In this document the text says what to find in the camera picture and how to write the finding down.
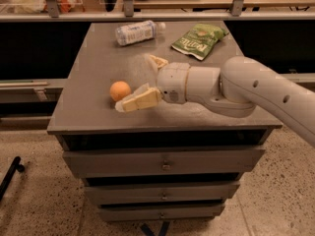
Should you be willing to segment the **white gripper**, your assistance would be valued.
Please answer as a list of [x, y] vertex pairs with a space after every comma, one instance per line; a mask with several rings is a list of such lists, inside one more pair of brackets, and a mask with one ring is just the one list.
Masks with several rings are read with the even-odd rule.
[[186, 81], [190, 65], [188, 63], [169, 63], [150, 54], [151, 67], [157, 74], [157, 88], [144, 84], [130, 95], [115, 103], [118, 112], [132, 112], [157, 106], [163, 99], [167, 103], [186, 102]]

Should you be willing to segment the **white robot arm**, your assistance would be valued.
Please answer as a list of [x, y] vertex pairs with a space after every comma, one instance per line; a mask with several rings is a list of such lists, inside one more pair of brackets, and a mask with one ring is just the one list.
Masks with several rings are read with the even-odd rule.
[[194, 102], [220, 115], [241, 118], [259, 106], [315, 146], [315, 92], [304, 88], [256, 60], [232, 57], [221, 67], [188, 63], [164, 64], [149, 57], [151, 79], [115, 104], [119, 112]]

